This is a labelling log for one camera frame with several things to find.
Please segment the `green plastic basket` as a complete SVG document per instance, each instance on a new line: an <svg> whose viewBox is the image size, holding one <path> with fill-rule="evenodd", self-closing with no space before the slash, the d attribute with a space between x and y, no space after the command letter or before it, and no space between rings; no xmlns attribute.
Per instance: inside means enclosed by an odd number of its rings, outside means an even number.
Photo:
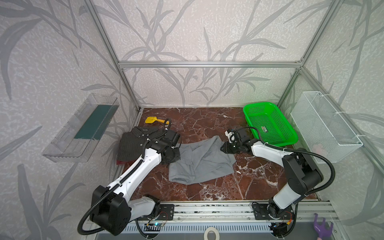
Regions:
<svg viewBox="0 0 384 240"><path fill-rule="evenodd" d="M285 147L298 142L299 137L283 115L281 110L273 103L262 102L244 106L243 112L248 126L255 138L258 133L262 140L271 145ZM268 133L262 130L262 126L267 127Z"/></svg>

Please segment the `light grey long sleeve shirt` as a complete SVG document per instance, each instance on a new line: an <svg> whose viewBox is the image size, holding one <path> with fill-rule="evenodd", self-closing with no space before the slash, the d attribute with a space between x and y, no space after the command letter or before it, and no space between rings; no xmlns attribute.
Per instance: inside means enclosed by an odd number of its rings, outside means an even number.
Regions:
<svg viewBox="0 0 384 240"><path fill-rule="evenodd" d="M234 155L221 151L219 136L180 146L181 159L169 165L169 181L192 185L234 173Z"/></svg>

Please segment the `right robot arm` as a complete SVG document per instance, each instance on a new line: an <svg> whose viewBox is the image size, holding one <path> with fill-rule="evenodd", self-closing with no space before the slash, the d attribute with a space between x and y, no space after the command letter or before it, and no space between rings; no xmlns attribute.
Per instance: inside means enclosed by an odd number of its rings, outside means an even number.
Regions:
<svg viewBox="0 0 384 240"><path fill-rule="evenodd" d="M249 154L276 163L284 168L286 185L269 200L265 211L269 218L279 220L293 204L298 204L305 197L328 188L335 180L336 170L325 157L308 152L305 149L290 149L265 142L255 127L228 129L225 132L228 141L221 151L226 154ZM329 180L318 186L324 175L313 158L326 163L330 169Z"/></svg>

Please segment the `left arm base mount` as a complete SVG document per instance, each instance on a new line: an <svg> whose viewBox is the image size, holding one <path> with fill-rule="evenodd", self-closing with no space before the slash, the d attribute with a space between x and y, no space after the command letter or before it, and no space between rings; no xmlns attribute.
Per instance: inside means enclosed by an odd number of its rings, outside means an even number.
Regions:
<svg viewBox="0 0 384 240"><path fill-rule="evenodd" d="M160 204L154 212L145 217L144 231L159 232L168 221L173 220L175 205Z"/></svg>

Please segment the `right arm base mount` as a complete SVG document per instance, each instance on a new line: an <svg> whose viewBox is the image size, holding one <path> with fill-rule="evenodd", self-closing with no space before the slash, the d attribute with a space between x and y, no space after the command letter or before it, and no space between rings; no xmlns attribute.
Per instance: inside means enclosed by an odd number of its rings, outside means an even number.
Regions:
<svg viewBox="0 0 384 240"><path fill-rule="evenodd" d="M255 220L271 221L269 223L269 230L271 235L277 240L285 239L295 227L296 211L292 207L280 210L272 204L253 202L251 203L251 208Z"/></svg>

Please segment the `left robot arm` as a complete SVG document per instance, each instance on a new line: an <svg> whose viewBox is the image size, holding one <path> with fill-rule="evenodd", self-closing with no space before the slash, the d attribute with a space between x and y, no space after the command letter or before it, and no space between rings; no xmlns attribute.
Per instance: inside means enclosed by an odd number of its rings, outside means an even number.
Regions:
<svg viewBox="0 0 384 240"><path fill-rule="evenodd" d="M98 186L94 190L91 207L77 227L80 235L107 231L117 236L128 223L143 216L156 217L159 214L159 199L144 196L132 200L131 197L156 166L180 160L180 134L171 130L171 125L171 119L167 118L161 133L143 143L138 159L119 178L107 187Z"/></svg>

